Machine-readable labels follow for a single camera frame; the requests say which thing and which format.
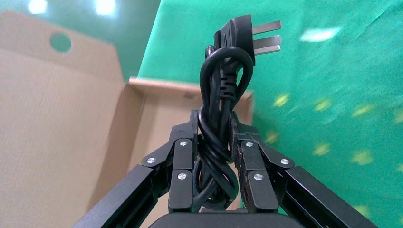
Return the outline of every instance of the cardboard box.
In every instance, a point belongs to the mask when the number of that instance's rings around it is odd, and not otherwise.
[[[71,227],[202,105],[198,85],[125,84],[113,45],[12,11],[0,14],[0,83],[0,227]],[[252,103],[235,108],[245,124]]]

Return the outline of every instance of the cardboard flap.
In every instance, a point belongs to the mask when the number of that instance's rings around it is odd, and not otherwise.
[[[71,41],[66,54],[56,52],[50,39],[64,34]],[[0,14],[0,48],[60,64],[98,78],[120,80],[119,59],[113,45],[14,11]]]
[[[57,32],[71,38],[70,52],[52,49]],[[71,227],[102,197],[97,181],[117,141],[115,48],[5,12],[0,82],[0,227]]]

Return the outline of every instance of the coiled cable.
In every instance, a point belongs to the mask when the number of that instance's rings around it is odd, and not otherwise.
[[[237,72],[241,68],[242,78],[236,85]],[[238,194],[237,177],[228,165],[232,162],[228,150],[229,119],[230,112],[248,87],[252,73],[253,62],[245,50],[206,47],[206,60],[200,70],[203,107],[198,112],[198,124],[201,134],[198,160],[193,169],[195,211],[201,206],[225,210]]]

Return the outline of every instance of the green backdrop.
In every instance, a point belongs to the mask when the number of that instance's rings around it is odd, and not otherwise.
[[[30,14],[32,1],[0,0],[0,10]],[[99,1],[109,0],[47,0],[35,16],[114,43],[124,80],[198,83],[229,19],[282,20],[270,34],[282,50],[257,57],[253,124],[376,225],[403,227],[401,1],[116,0],[109,15]]]

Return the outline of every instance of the yellow spot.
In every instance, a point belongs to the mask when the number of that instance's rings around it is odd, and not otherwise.
[[[288,98],[289,98],[289,94],[284,94],[284,95],[281,95],[281,96],[277,97],[277,99],[275,100],[273,106],[274,107],[283,106],[285,103],[287,103]]]
[[[399,164],[399,166],[397,167],[397,171],[403,173],[403,164]]]
[[[278,139],[278,133],[274,132],[274,131],[269,131],[267,132],[267,138],[266,138],[266,142],[273,144],[275,142],[277,142]]]
[[[322,112],[322,111],[328,109],[331,105],[332,105],[332,102],[329,99],[321,100],[319,103],[317,103],[317,105],[315,107],[315,111]]]
[[[371,156],[371,153],[368,150],[357,151],[351,159],[351,162],[358,163],[359,165],[367,165],[373,161],[374,158]]]
[[[369,213],[369,209],[368,209],[367,206],[359,205],[359,206],[355,206],[353,208],[356,209],[356,211],[360,212],[360,214],[362,214],[365,217],[369,218],[370,213]]]
[[[314,150],[314,155],[322,156],[324,154],[327,154],[329,151],[330,151],[329,143],[320,144],[316,146]]]
[[[394,122],[397,124],[403,123],[403,110],[398,110],[394,112]]]
[[[365,113],[372,112],[375,108],[375,105],[367,104],[365,106],[362,106],[361,108],[357,109],[355,112],[353,112],[353,117],[357,117],[360,115],[364,115]]]

